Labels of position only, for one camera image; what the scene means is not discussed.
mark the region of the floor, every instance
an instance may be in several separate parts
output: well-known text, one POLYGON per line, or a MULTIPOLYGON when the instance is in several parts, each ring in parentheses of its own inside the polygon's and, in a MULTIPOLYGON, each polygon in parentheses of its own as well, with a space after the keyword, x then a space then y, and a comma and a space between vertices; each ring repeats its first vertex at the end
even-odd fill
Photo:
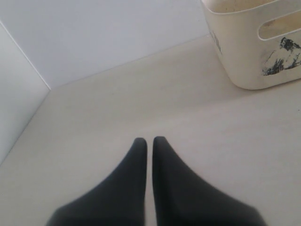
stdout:
MULTIPOLYGON (((166 136, 209 183, 269 225, 301 224, 301 81, 228 79, 209 37, 53 90, 0 167, 1 226, 41 226, 103 180, 135 137, 166 136)), ((155 226, 148 165, 146 218, 155 226)))

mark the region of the white shelf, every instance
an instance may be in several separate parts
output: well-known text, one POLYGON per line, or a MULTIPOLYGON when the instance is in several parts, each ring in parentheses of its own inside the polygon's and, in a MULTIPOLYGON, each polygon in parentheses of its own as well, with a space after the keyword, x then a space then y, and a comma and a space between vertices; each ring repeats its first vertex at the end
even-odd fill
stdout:
POLYGON ((53 90, 0 167, 2 226, 44 225, 149 144, 147 225, 155 226, 151 147, 166 136, 199 175, 273 226, 301 223, 301 82, 235 87, 209 37, 53 90))

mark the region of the white storage bin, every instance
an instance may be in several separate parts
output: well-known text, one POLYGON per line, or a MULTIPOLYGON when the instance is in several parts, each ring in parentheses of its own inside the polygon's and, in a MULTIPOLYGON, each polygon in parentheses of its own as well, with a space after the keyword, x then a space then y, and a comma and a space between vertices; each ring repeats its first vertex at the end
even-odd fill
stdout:
POLYGON ((301 78, 301 0, 202 0, 234 84, 263 89, 301 78))

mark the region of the wall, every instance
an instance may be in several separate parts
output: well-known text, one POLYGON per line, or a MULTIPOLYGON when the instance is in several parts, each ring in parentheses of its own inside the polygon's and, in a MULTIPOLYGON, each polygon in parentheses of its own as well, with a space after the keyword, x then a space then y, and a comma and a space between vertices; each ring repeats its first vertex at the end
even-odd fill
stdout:
POLYGON ((48 91, 0 24, 0 164, 48 91))
POLYGON ((200 0, 0 0, 0 19, 51 88, 208 33, 200 0))

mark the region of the basket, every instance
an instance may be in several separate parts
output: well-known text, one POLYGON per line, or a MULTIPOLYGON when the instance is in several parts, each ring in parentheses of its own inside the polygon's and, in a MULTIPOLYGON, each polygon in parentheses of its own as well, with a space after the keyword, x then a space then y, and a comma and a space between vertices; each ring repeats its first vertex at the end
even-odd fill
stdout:
POLYGON ((264 89, 301 78, 301 0, 202 0, 231 81, 264 89))

